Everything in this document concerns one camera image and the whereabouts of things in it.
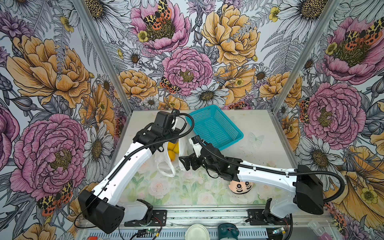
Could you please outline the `white plastic bag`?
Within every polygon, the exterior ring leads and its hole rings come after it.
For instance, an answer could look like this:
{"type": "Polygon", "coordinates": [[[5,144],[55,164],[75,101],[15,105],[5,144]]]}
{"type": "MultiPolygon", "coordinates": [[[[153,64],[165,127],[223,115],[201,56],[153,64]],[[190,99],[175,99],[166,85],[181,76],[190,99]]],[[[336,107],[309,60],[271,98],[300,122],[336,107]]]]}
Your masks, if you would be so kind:
{"type": "Polygon", "coordinates": [[[168,155],[168,142],[163,144],[163,152],[156,152],[154,155],[157,170],[165,177],[175,177],[177,170],[182,172],[187,171],[180,158],[187,157],[193,153],[192,145],[189,143],[187,137],[181,138],[177,142],[179,143],[179,152],[176,153],[176,159],[173,162],[168,155]]]}

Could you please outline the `yellow toy lemon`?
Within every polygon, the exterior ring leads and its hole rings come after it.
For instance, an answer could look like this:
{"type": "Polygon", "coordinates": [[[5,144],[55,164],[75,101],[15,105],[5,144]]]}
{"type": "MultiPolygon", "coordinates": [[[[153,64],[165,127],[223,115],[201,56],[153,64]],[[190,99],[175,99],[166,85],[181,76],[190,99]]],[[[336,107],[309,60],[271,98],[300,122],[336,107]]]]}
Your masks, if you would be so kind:
{"type": "Polygon", "coordinates": [[[176,143],[171,143],[171,142],[168,142],[168,151],[173,151],[175,153],[178,153],[179,152],[179,143],[176,142],[176,143]]]}

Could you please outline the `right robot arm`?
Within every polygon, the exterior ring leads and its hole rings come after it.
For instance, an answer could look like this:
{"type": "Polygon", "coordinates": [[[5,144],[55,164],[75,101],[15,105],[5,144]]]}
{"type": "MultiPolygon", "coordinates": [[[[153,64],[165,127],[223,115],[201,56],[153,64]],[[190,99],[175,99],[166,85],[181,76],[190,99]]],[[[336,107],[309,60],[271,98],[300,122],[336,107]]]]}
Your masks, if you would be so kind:
{"type": "Polygon", "coordinates": [[[279,200],[269,200],[265,213],[282,219],[299,210],[312,215],[322,215],[325,203],[342,195],[346,183],[334,172],[312,171],[304,165],[296,169],[278,169],[255,165],[238,158],[225,157],[219,149],[203,141],[199,136],[190,139],[194,153],[181,157],[180,161],[187,171],[203,167],[215,172],[226,181],[265,184],[285,190],[287,193],[279,200]],[[326,175],[336,178],[339,189],[331,197],[323,197],[323,183],[318,178],[326,175]]]}

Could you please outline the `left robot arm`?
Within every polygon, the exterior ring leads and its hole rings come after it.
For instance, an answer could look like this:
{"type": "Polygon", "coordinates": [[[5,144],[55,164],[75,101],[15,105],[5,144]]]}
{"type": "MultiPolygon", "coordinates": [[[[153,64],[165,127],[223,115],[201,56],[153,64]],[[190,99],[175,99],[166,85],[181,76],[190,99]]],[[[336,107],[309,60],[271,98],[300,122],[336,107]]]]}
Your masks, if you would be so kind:
{"type": "Polygon", "coordinates": [[[153,218],[153,206],[138,199],[126,207],[119,205],[126,186],[139,168],[157,151],[165,150],[164,144],[184,137],[186,125],[178,127],[182,114],[160,111],[155,121],[137,132],[124,157],[111,172],[92,190],[79,194],[80,215],[106,234],[114,232],[126,222],[147,225],[153,218]]]}

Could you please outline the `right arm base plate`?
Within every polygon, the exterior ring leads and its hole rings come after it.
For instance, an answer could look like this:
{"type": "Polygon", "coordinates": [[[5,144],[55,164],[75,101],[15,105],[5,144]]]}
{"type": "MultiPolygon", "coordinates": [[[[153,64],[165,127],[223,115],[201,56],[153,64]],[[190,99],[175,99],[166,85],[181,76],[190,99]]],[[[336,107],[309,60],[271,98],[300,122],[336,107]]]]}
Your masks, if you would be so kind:
{"type": "Polygon", "coordinates": [[[291,218],[286,216],[279,219],[271,214],[265,215],[262,209],[248,209],[246,223],[251,226],[288,226],[291,224],[291,218]]]}

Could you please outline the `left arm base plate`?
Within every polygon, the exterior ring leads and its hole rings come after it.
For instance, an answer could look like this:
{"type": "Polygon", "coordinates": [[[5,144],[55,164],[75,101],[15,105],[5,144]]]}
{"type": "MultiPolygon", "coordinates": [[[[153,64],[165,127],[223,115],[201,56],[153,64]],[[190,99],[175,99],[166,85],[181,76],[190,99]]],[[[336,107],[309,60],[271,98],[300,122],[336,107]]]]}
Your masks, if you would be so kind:
{"type": "Polygon", "coordinates": [[[165,227],[167,223],[167,210],[152,210],[150,216],[145,216],[142,220],[125,222],[125,227],[165,227]]]}

